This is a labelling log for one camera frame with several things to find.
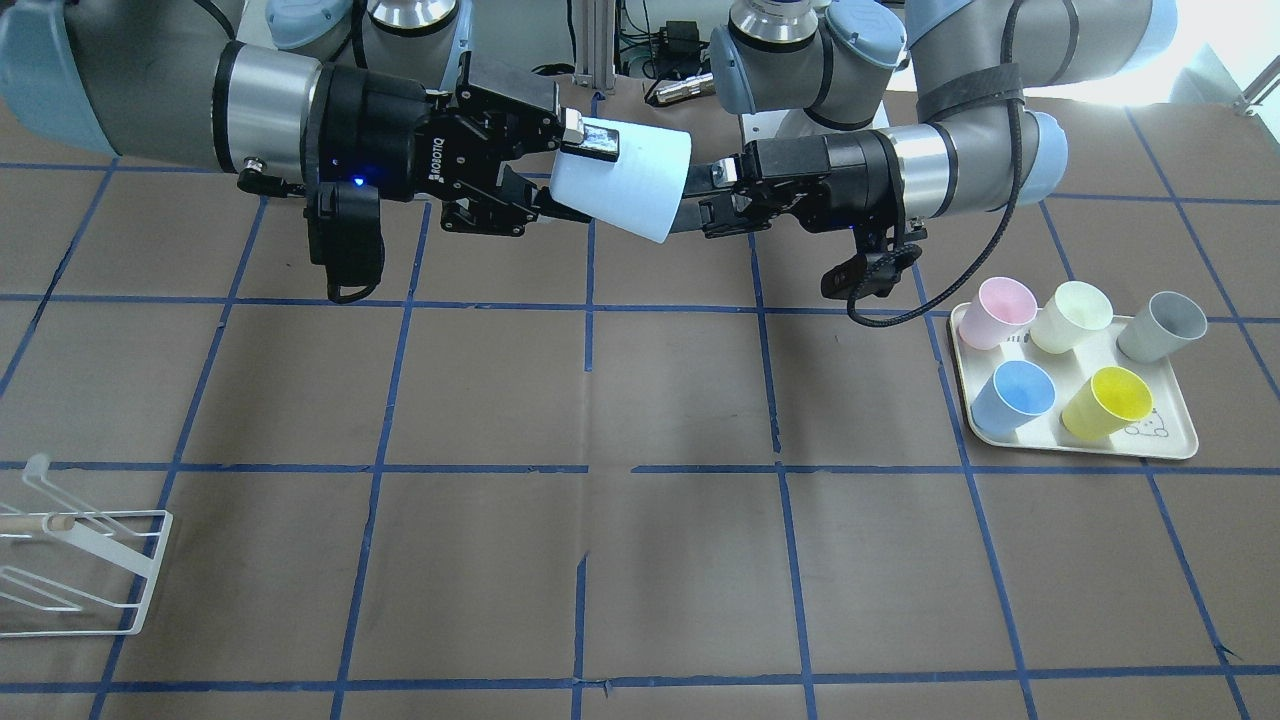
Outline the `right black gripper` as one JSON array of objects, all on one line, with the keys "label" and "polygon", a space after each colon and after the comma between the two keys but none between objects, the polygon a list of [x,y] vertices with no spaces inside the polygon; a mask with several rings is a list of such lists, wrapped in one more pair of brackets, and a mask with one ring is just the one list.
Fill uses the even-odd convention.
[{"label": "right black gripper", "polygon": [[521,234],[539,217],[590,223],[511,170],[525,155],[561,152],[617,161],[620,132],[561,110],[545,76],[463,53],[452,91],[328,63],[303,140],[305,215],[311,240],[379,227],[378,201],[442,201],[448,231]]}]

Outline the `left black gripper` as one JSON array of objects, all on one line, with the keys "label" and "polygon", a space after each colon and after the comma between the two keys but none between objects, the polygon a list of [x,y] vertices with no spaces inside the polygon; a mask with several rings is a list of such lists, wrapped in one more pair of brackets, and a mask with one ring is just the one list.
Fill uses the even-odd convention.
[{"label": "left black gripper", "polygon": [[810,233],[883,234],[902,220],[899,160],[873,129],[763,138],[687,169],[668,236],[745,234],[790,214]]}]

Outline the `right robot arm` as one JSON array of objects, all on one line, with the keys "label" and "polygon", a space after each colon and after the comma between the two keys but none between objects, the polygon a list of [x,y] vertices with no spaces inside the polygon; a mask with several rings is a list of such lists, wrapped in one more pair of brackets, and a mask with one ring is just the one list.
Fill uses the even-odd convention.
[{"label": "right robot arm", "polygon": [[420,195],[467,232],[579,219],[508,163],[620,158],[620,136],[556,82],[476,55],[466,1],[270,1],[266,47],[243,1],[15,1],[3,100],[36,135],[91,152],[221,170],[306,200],[316,263],[381,241],[383,201]]}]

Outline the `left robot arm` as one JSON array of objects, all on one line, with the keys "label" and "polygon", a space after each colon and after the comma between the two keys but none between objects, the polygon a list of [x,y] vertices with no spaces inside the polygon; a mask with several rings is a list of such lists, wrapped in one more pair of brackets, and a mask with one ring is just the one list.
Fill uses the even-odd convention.
[{"label": "left robot arm", "polygon": [[1142,67],[1174,1],[736,1],[710,35],[722,108],[782,111],[780,135],[689,172],[673,232],[813,233],[1038,202],[1061,181],[1060,124],[1024,92]]}]

